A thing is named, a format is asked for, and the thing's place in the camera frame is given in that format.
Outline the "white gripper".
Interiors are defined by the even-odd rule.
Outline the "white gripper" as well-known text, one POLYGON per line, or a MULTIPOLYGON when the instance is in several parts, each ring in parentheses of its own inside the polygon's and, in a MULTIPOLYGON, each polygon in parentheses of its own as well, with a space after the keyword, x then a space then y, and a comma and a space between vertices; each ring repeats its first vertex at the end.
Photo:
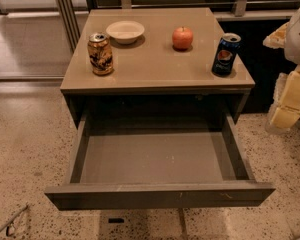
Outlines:
POLYGON ((263 40, 263 45, 284 48, 285 58, 298 64, 289 74, 279 74, 267 116, 266 131, 283 134, 300 119, 300 7, 288 24, 284 23, 263 40))

